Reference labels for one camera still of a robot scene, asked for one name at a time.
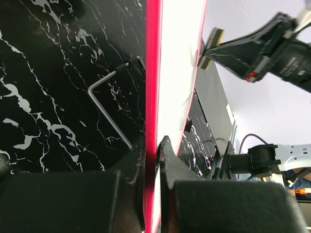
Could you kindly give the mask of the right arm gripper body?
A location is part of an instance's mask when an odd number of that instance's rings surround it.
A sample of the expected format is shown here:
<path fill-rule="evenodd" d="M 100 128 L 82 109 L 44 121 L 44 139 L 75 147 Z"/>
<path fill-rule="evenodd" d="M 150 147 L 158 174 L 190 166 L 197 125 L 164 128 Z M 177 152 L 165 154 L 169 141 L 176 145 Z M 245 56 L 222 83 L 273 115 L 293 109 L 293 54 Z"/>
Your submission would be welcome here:
<path fill-rule="evenodd" d="M 271 73 L 307 92 L 311 91 L 311 46 L 297 39 L 302 29 L 296 18 L 273 18 L 247 35 L 253 39 L 257 53 L 252 53 L 255 65 L 247 74 L 250 83 L 260 81 Z"/>

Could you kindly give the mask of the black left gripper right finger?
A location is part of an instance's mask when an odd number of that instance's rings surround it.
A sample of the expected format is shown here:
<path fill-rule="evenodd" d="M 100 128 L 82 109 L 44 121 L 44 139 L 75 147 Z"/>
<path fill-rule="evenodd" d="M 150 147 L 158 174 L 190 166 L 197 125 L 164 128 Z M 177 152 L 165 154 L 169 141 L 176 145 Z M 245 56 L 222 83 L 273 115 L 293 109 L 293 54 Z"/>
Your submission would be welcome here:
<path fill-rule="evenodd" d="M 160 156 L 163 233 L 305 233 L 293 196 L 277 183 L 203 180 L 165 136 Z"/>

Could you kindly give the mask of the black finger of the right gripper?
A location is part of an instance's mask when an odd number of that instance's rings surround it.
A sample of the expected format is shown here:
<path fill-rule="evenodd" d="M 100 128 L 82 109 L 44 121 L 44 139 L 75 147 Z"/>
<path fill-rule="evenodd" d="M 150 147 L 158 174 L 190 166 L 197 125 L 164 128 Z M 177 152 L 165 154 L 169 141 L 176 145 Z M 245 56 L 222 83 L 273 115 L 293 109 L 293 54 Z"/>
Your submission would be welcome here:
<path fill-rule="evenodd" d="M 279 12 L 273 18 L 287 19 L 292 17 Z M 206 55 L 240 79 L 246 80 L 247 74 L 252 66 L 255 65 L 255 62 L 252 60 L 254 58 L 252 53 L 257 53 L 257 48 L 254 40 L 245 35 L 230 41 L 221 42 L 218 47 L 209 49 Z"/>

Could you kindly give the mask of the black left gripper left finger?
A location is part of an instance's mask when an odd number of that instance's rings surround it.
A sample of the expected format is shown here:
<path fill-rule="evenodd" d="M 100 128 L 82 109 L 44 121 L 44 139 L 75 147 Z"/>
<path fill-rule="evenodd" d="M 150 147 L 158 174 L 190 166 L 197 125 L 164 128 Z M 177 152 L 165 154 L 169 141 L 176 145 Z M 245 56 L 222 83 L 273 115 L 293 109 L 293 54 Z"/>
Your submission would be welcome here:
<path fill-rule="evenodd" d="M 7 174 L 3 233 L 140 233 L 145 230 L 145 140 L 107 171 Z"/>

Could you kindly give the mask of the yellow black eraser sponge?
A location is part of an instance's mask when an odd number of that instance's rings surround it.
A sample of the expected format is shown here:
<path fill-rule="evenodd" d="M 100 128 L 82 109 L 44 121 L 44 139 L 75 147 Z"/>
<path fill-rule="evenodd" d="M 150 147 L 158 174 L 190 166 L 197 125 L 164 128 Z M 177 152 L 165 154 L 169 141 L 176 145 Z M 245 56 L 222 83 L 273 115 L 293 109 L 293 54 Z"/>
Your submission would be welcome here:
<path fill-rule="evenodd" d="M 198 62 L 198 68 L 201 68 L 203 70 L 207 70 L 209 68 L 212 60 L 207 57 L 206 53 L 209 49 L 213 49 L 220 45 L 223 34 L 224 34 L 224 29 L 220 29 L 217 27 L 214 27 L 212 29 L 212 31 L 209 34 L 204 51 L 202 55 L 200 56 L 200 59 Z"/>

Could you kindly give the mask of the pink framed whiteboard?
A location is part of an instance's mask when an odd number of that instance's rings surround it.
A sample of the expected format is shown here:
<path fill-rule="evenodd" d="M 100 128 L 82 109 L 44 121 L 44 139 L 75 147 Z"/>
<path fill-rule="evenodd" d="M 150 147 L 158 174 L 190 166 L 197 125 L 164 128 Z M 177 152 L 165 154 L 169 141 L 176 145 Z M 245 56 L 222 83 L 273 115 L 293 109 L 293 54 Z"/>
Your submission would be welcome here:
<path fill-rule="evenodd" d="M 160 216 L 157 148 L 178 152 L 192 102 L 207 1 L 146 2 L 146 105 L 143 214 L 153 233 Z"/>

